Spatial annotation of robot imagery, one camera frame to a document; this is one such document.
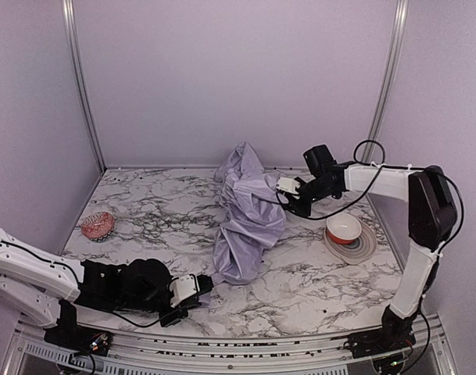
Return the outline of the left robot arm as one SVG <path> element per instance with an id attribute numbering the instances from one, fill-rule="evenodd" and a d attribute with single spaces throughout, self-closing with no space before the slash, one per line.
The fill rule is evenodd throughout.
<path id="1" fill-rule="evenodd" d="M 0 227 L 0 297 L 45 332 L 46 342 L 82 355 L 107 356 L 113 335 L 77 322 L 77 307 L 121 317 L 156 313 L 169 327 L 201 305 L 213 289 L 206 275 L 174 277 L 157 259 L 112 265 L 49 254 Z"/>

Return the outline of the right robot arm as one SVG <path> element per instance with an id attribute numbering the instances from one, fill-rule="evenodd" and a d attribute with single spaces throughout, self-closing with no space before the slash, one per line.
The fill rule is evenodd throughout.
<path id="1" fill-rule="evenodd" d="M 439 166 L 392 166 L 353 158 L 337 162 L 326 145 L 304 152 L 313 179 L 282 177 L 277 197 L 282 207 L 297 217 L 311 220 L 314 202 L 345 192 L 399 199 L 408 206 L 410 250 L 398 289 L 385 308 L 381 327 L 350 334 L 344 344 L 353 358 L 380 355 L 415 344 L 412 325 L 423 314 L 422 302 L 432 286 L 442 251 L 460 232 L 464 204 L 460 190 Z"/>

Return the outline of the lilac folding umbrella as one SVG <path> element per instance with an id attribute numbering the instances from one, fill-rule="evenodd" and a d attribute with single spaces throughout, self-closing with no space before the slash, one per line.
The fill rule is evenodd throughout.
<path id="1" fill-rule="evenodd" d="M 220 164 L 213 179 L 225 209 L 213 245 L 215 286 L 247 285 L 260 271 L 263 253 L 285 230 L 286 215 L 276 196 L 277 172 L 267 172 L 250 143 L 243 141 Z"/>

